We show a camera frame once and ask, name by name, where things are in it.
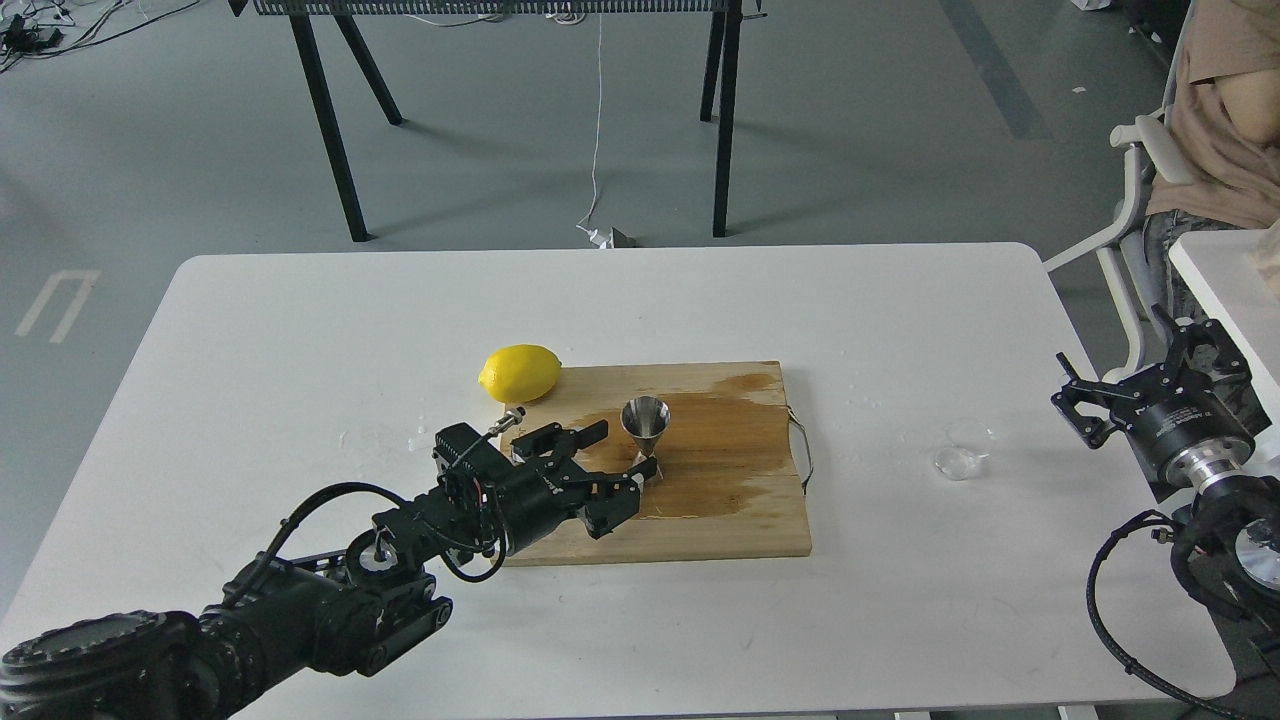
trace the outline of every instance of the white cable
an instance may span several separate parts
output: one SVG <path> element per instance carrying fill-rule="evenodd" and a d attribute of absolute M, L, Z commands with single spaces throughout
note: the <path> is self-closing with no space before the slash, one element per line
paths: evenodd
<path fill-rule="evenodd" d="M 431 27 L 466 27 L 466 26 L 474 26 L 476 23 L 499 23 L 503 19 L 503 15 L 500 13 L 490 13 L 488 15 L 476 15 L 475 18 L 472 18 L 470 20 L 462 20 L 460 23 L 438 23 L 438 22 L 429 20 L 429 19 L 424 18 L 422 15 L 406 15 L 406 17 L 413 18 L 415 20 L 417 20 L 420 23 L 426 23 L 426 24 L 429 24 Z"/>
<path fill-rule="evenodd" d="M 576 26 L 586 19 L 586 13 L 547 13 L 543 17 L 559 26 Z"/>
<path fill-rule="evenodd" d="M 600 159 L 600 119 L 604 117 L 604 13 L 596 13 L 600 20 L 599 32 L 595 40 L 595 68 L 596 68 L 596 108 L 595 108 L 595 151 L 591 154 L 591 206 L 586 209 L 586 214 L 575 225 L 577 229 L 586 233 L 586 237 L 593 236 L 593 231 L 586 229 L 582 223 L 591 219 L 595 214 L 595 204 L 600 201 L 600 186 L 595 179 L 595 168 Z"/>

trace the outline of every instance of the person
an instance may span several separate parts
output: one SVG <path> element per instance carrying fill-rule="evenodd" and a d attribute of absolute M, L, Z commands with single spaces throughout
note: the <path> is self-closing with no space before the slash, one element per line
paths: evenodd
<path fill-rule="evenodd" d="M 1280 219 L 1280 0 L 1199 0 L 1176 58 L 1170 133 L 1196 182 L 1158 174 L 1143 240 L 1161 305 L 1204 313 L 1169 263 L 1189 231 L 1261 229 Z M 1224 397 L 1257 433 L 1268 424 L 1252 392 Z"/>

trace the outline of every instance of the gray floor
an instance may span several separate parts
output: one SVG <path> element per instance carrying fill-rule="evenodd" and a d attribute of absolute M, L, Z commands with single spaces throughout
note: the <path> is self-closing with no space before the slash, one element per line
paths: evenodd
<path fill-rule="evenodd" d="M 974 6 L 978 23 L 965 24 Z M 765 10 L 744 29 L 723 240 L 710 236 L 716 129 L 696 122 L 707 20 L 604 19 L 595 225 L 645 246 L 1015 241 L 1048 258 L 1110 220 L 1120 155 L 1107 133 L 1156 106 L 1166 72 L 1117 12 L 1066 0 L 772 0 Z M 109 29 L 140 19 L 131 13 Z M 346 234 L 283 18 L 237 19 L 206 0 L 0 76 L 0 610 L 186 259 L 588 247 L 573 224 L 591 197 L 594 17 L 361 28 L 411 118 L 385 123 L 333 23 L 317 20 L 379 236 L 362 246 Z M 992 79 L 1001 59 L 1012 74 Z M 46 279 L 68 269 L 101 274 L 65 341 L 49 338 L 70 283 L 17 334 Z M 1093 363 L 1123 360 L 1096 265 L 1053 279 Z M 564 297 L 591 301 L 573 288 Z"/>

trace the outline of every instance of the table leg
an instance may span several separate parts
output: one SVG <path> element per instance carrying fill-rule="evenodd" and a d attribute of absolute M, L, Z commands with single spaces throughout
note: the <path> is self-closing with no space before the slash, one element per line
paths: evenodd
<path fill-rule="evenodd" d="M 1062 720 L 1098 720 L 1098 711 L 1092 705 L 1060 705 L 1057 716 Z"/>
<path fill-rule="evenodd" d="M 360 64 L 360 70 L 365 73 L 365 79 L 369 81 L 369 87 L 374 90 L 374 97 L 378 99 L 378 104 L 383 106 L 383 114 L 387 115 L 387 122 L 398 126 L 404 122 L 404 117 L 399 114 L 399 109 L 396 108 L 396 100 L 392 100 L 392 94 L 387 90 L 387 82 L 383 81 L 383 73 L 378 72 L 378 65 L 374 64 L 374 56 L 369 53 L 369 46 L 365 45 L 365 38 L 360 35 L 360 29 L 356 27 L 356 18 L 351 15 L 334 15 L 334 20 L 338 22 L 338 29 L 342 31 L 342 36 L 347 38 L 347 45 L 351 47 L 351 54 L 356 56 L 356 63 Z"/>
<path fill-rule="evenodd" d="M 302 72 L 307 76 L 307 88 L 311 91 L 311 104 L 316 110 L 316 122 L 320 123 L 320 135 L 324 136 L 325 151 L 329 154 L 333 179 L 338 183 L 338 197 L 342 200 L 342 211 L 347 217 L 347 229 L 351 231 L 351 240 L 355 242 L 370 241 L 374 236 L 365 229 L 365 217 L 360 213 L 356 181 L 351 178 L 347 151 L 342 146 L 338 115 L 333 111 L 333 99 L 329 96 L 329 86 L 324 79 L 324 68 L 320 67 L 320 51 L 316 49 L 315 33 L 311 32 L 311 18 L 289 15 L 289 24 L 293 26 L 293 40 L 298 44 Z"/>
<path fill-rule="evenodd" d="M 707 46 L 707 74 L 703 76 L 703 106 L 698 115 L 704 123 L 712 122 L 712 105 L 716 102 L 716 76 L 719 74 L 719 58 L 724 50 L 724 13 L 712 13 L 712 38 Z"/>
<path fill-rule="evenodd" d="M 737 99 L 737 50 L 742 36 L 742 0 L 724 13 L 724 68 L 721 74 L 719 145 L 716 149 L 716 210 L 712 236 L 724 237 L 728 215 L 728 165 L 733 155 L 733 102 Z"/>

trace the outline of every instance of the white desk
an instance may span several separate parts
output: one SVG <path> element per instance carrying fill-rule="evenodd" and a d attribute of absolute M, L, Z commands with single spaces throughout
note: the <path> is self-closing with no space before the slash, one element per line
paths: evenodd
<path fill-rule="evenodd" d="M 1280 300 L 1249 260 L 1265 231 L 1189 232 L 1169 259 L 1210 318 L 1231 334 L 1272 424 L 1256 438 L 1251 469 L 1280 473 Z"/>
<path fill-rule="evenodd" d="M 1153 700 L 1089 628 L 1084 578 L 1151 505 L 1129 448 L 1091 452 L 1048 397 L 1084 354 L 1019 245 L 211 256 L 179 270 L 0 628 L 198 611 L 324 483 L 428 488 L 407 438 L 498 406 L 495 347 L 567 365 L 777 359 L 809 428 L 808 559 L 518 568 L 372 679 L 303 671 L 244 717 L 599 717 Z M 928 462 L 1001 436 L 986 477 Z M 285 546 L 340 547 L 376 501 Z M 1121 546 L 1116 635 L 1201 694 L 1234 673 L 1166 550 Z"/>

